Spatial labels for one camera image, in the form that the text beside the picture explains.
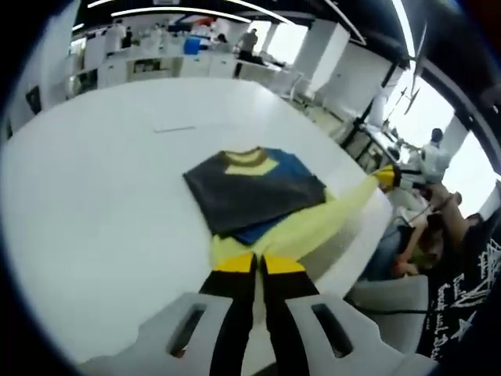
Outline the person's right hand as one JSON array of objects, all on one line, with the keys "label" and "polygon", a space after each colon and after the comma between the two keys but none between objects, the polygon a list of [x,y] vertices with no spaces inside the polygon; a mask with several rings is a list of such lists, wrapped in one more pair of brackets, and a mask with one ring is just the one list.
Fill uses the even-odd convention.
[{"label": "person's right hand", "polygon": [[448,204],[459,206],[463,201],[461,193],[451,193],[442,183],[427,186],[427,193],[433,212],[441,211]]}]

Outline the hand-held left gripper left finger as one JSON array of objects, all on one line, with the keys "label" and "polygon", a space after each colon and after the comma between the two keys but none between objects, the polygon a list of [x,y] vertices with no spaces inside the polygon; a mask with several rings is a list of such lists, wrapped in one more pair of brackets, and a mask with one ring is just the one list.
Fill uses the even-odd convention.
[{"label": "hand-held left gripper left finger", "polygon": [[80,366],[83,375],[239,375],[249,333],[257,258],[246,253],[213,269],[139,326],[135,342]]}]

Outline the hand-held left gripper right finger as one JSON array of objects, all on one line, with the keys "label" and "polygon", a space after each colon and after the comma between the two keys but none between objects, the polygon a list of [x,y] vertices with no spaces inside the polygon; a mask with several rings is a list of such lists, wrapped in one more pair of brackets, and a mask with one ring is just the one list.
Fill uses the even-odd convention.
[{"label": "hand-held left gripper right finger", "polygon": [[436,363],[384,343],[377,325],[320,293],[293,258],[263,255],[266,326],[281,375],[429,375]]}]

